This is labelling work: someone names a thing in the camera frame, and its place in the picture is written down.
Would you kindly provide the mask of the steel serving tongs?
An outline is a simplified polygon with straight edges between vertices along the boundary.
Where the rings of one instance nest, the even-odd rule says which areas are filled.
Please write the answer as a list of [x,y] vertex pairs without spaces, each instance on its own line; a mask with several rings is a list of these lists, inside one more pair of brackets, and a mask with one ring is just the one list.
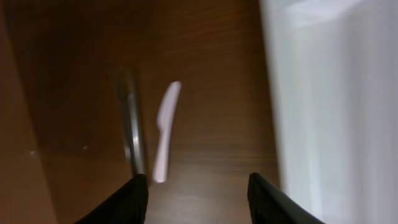
[[115,70],[125,154],[130,162],[132,174],[147,174],[146,150],[142,133],[139,90],[135,71],[127,67]]

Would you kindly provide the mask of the pink plastic knife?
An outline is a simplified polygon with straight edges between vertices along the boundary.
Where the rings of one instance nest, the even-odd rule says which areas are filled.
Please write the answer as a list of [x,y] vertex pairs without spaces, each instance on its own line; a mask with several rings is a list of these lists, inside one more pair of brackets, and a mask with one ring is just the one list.
[[159,145],[152,175],[153,180],[157,183],[164,183],[167,180],[170,138],[181,86],[180,81],[172,82],[169,85],[157,116]]

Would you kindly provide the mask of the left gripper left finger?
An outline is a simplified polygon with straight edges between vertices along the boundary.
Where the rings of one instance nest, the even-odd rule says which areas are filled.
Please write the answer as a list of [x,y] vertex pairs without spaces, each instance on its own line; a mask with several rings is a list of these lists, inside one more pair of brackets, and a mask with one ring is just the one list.
[[137,174],[77,224],[143,224],[149,199],[147,177]]

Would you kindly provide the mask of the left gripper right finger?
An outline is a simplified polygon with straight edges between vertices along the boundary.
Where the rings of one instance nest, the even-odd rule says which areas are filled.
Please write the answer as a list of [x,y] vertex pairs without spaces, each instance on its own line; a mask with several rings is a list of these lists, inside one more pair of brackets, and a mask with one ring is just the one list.
[[323,224],[259,173],[249,175],[252,224]]

